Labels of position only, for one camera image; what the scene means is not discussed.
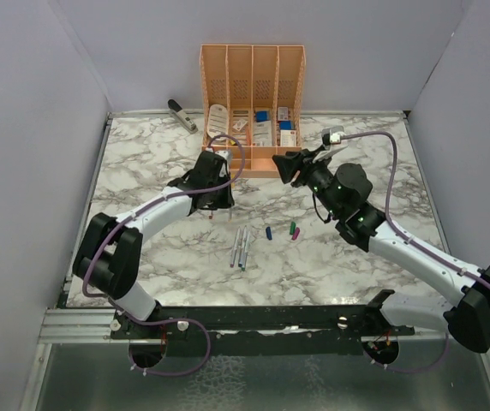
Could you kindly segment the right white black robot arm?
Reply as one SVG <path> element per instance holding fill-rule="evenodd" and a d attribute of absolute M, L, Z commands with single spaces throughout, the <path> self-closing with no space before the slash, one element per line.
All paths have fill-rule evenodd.
<path fill-rule="evenodd" d="M 336 230 L 350 245 L 376 254 L 405 269 L 439 293 L 416 299 L 391 292 L 364 314 L 366 328 L 383 335 L 394 325 L 449 333 L 475 353 L 490 349 L 490 265 L 482 269 L 456 259 L 404 230 L 368 202 L 373 189 L 359 164 L 341 164 L 330 172 L 330 154 L 318 151 L 275 155 L 283 183 L 308 187 L 315 201 L 336 221 Z"/>

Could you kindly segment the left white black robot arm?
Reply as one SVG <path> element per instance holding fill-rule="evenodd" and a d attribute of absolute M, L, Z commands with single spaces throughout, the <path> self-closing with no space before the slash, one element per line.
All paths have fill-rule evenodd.
<path fill-rule="evenodd" d="M 158 301 L 138 283 L 143 244 L 198 210 L 230 209 L 235 204 L 227 184 L 231 159 L 228 150 L 206 149 L 191 170 L 153 199 L 115 217 L 100 212 L 87 225 L 72 274 L 84 279 L 92 266 L 87 283 L 132 316 L 130 327 L 138 336 L 152 337 L 160 326 L 154 312 Z"/>

